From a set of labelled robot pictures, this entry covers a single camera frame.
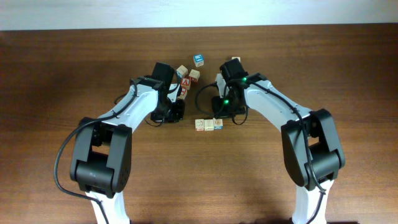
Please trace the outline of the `wooden block red letter I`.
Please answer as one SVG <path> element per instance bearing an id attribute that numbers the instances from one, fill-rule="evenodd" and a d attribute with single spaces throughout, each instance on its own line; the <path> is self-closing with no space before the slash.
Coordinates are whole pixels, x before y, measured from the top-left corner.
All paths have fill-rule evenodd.
<path id="1" fill-rule="evenodd" d="M 181 88 L 180 95 L 178 96 L 178 99 L 184 100 L 187 96 L 188 90 L 184 87 Z"/>

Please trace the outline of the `wooden block blue number two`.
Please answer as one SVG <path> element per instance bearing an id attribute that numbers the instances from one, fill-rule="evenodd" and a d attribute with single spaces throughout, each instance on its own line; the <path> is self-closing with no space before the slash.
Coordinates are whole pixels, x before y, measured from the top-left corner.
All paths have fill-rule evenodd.
<path id="1" fill-rule="evenodd" d="M 195 120 L 195 130 L 196 131 L 204 131 L 205 130 L 205 120 L 204 119 L 196 119 Z"/>

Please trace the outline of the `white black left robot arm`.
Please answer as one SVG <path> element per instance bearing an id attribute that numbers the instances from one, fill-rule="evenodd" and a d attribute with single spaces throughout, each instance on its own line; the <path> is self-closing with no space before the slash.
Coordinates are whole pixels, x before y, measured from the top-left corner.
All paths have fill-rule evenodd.
<path id="1" fill-rule="evenodd" d="M 79 123 L 70 178 L 91 200 L 98 223 L 130 223 L 123 190 L 131 172 L 132 134 L 147 115 L 153 122 L 177 122 L 185 105 L 184 74 L 157 62 L 151 75 L 132 79 L 128 92 L 107 113 Z"/>

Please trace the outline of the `wooden block red letter U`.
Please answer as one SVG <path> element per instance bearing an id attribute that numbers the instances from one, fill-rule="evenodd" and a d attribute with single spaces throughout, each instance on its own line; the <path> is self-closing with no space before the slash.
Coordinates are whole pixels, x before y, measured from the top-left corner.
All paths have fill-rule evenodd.
<path id="1" fill-rule="evenodd" d="M 188 77 L 192 82 L 197 83 L 200 78 L 200 72 L 198 70 L 191 69 Z"/>

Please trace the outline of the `wooden block blue number five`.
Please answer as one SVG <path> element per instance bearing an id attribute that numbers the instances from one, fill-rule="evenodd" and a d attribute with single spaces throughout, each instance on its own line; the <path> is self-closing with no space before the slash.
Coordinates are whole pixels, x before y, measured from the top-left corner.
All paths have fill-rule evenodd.
<path id="1" fill-rule="evenodd" d="M 184 78 L 184 77 L 186 77 L 187 74 L 188 74 L 188 69 L 187 69 L 184 65 L 181 65 L 181 66 L 179 66 L 179 67 L 176 69 L 176 72 L 177 72 L 177 75 L 178 75 L 180 78 Z"/>

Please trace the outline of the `wooden block green letter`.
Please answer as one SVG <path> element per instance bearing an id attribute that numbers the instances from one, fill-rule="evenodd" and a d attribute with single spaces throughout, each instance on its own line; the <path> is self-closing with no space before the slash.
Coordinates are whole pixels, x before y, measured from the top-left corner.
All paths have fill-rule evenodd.
<path id="1" fill-rule="evenodd" d="M 205 131 L 213 131 L 215 128 L 213 119 L 205 119 L 204 120 L 204 128 Z"/>

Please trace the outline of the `wooden block red apple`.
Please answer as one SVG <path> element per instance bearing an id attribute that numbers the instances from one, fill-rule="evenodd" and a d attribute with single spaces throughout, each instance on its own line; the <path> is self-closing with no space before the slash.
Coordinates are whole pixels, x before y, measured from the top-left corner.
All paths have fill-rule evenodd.
<path id="1" fill-rule="evenodd" d="M 222 119 L 213 119 L 214 129 L 223 129 L 223 120 Z"/>

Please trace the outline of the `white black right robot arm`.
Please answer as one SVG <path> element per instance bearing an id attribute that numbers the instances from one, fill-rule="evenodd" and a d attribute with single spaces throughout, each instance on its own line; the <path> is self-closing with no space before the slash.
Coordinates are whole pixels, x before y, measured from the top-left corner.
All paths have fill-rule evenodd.
<path id="1" fill-rule="evenodd" d="M 345 155 L 329 111 L 300 106 L 260 73 L 248 74 L 239 59 L 220 66 L 216 118 L 234 118 L 257 111 L 281 133 L 285 169 L 296 185 L 292 223 L 326 223 L 327 198 Z"/>

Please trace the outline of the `wooden block blue top far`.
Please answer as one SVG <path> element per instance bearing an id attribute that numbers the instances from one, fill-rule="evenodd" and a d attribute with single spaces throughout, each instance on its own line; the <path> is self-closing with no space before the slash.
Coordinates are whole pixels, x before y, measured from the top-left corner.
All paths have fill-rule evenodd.
<path id="1" fill-rule="evenodd" d="M 193 61 L 196 67 L 201 67 L 204 65 L 204 57 L 202 54 L 196 54 L 193 56 Z"/>

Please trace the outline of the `wooden block red letter A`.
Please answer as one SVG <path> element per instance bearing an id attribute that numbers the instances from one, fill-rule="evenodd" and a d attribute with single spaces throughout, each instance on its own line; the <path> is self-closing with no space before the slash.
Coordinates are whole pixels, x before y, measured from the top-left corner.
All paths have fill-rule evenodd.
<path id="1" fill-rule="evenodd" d="M 185 88 L 186 90 L 189 90 L 192 82 L 191 82 L 191 79 L 184 77 L 181 79 L 180 84 L 181 84 L 181 87 Z"/>

